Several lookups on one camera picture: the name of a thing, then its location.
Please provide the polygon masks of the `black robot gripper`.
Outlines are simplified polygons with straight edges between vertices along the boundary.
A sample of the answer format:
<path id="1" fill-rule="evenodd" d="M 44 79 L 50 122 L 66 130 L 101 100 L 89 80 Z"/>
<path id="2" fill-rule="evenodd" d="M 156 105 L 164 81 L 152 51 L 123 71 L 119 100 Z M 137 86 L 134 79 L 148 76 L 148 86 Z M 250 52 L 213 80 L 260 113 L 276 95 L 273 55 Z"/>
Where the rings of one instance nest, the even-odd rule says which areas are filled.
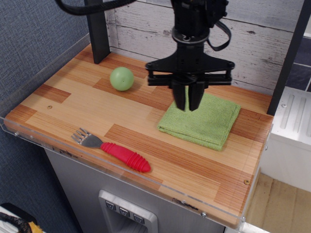
<path id="1" fill-rule="evenodd" d="M 205 88 L 210 85 L 231 85 L 231 61 L 211 57 L 204 53 L 204 43 L 209 32 L 200 36 L 187 36 L 178 31 L 172 32 L 177 43 L 176 51 L 167 58 L 146 64 L 148 85 L 169 86 L 178 109 L 184 111 L 186 104 L 186 85 L 189 109 L 198 109 Z"/>

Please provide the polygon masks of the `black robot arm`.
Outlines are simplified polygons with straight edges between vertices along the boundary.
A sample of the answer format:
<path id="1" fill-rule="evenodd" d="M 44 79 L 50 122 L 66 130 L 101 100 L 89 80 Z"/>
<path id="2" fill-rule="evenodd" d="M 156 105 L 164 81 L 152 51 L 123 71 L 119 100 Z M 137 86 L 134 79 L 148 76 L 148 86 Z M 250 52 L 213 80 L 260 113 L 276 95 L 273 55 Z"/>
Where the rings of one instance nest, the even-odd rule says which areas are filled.
<path id="1" fill-rule="evenodd" d="M 220 20 L 227 15 L 226 0 L 173 0 L 172 38 L 176 51 L 169 57 L 146 64 L 150 86 L 168 86 L 173 90 L 177 108 L 196 110 L 210 85 L 230 85 L 232 61 L 204 53 L 210 29 L 217 26 L 228 37 L 230 29 Z"/>

